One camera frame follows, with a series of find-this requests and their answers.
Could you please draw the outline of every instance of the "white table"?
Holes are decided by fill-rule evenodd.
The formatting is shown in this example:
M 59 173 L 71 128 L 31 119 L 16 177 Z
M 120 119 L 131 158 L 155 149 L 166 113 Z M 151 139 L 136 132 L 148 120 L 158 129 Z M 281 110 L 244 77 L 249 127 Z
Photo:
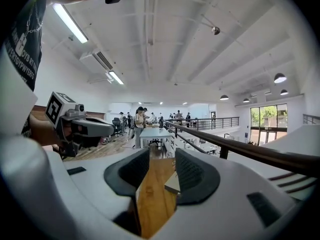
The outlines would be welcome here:
M 172 135 L 165 128 L 145 128 L 140 134 L 140 147 L 143 148 L 144 140 L 166 139 Z

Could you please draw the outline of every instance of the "office chair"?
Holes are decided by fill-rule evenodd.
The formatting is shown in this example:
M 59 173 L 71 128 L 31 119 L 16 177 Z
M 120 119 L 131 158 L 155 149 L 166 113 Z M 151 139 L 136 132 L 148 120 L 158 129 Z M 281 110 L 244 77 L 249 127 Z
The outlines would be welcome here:
M 159 123 L 159 128 L 163 128 L 164 127 L 164 118 L 161 117 L 160 119 L 160 123 Z M 158 138 L 153 138 L 150 142 L 149 142 L 149 146 L 150 144 L 155 143 L 156 147 L 159 147 L 159 143 L 162 143 L 162 141 L 160 141 Z
M 116 134 L 117 137 L 119 137 L 119 134 L 120 135 L 123 135 L 123 133 L 121 133 L 121 122 L 120 122 L 120 119 L 115 117 L 113 120 L 112 120 L 112 123 L 113 125 L 115 126 L 115 131 L 114 131 L 114 134 Z

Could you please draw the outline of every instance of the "wooden floor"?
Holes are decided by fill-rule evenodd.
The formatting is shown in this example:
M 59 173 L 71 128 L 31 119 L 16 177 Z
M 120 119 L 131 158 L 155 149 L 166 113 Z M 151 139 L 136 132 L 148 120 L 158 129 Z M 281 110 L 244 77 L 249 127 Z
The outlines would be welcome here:
M 68 157 L 64 161 L 88 160 L 121 153 L 132 148 L 135 140 L 126 141 L 128 135 L 112 136 L 111 142 L 81 149 L 74 158 Z M 165 158 L 165 150 L 150 147 L 149 171 L 146 174 L 137 201 L 138 214 L 141 224 L 142 237 L 152 237 L 174 214 L 176 195 L 165 190 L 165 182 L 174 173 L 172 158 Z

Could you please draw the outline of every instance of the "black vent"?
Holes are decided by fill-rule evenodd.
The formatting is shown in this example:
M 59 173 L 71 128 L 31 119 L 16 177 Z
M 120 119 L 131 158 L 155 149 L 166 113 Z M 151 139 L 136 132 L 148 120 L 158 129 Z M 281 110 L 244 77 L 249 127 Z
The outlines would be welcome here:
M 106 59 L 106 57 L 102 54 L 101 51 L 99 51 L 97 54 L 96 54 L 99 59 L 108 67 L 108 69 L 112 70 L 113 67 L 112 65 L 109 63 L 109 61 Z

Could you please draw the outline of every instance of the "white ceiling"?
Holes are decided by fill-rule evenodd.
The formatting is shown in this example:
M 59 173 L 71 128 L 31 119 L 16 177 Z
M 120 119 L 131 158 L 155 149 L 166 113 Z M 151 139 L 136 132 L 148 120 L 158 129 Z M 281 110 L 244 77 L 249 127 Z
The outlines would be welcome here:
M 69 40 L 72 33 L 51 7 L 44 20 L 46 42 L 62 56 L 60 47 L 67 48 L 76 60 L 95 48 L 105 51 L 125 82 L 123 92 L 171 82 L 242 97 L 272 91 L 278 72 L 296 81 L 299 55 L 274 1 L 88 0 L 66 8 L 89 42 Z M 219 35 L 212 34 L 213 26 Z M 299 93 L 296 83 L 290 88 Z

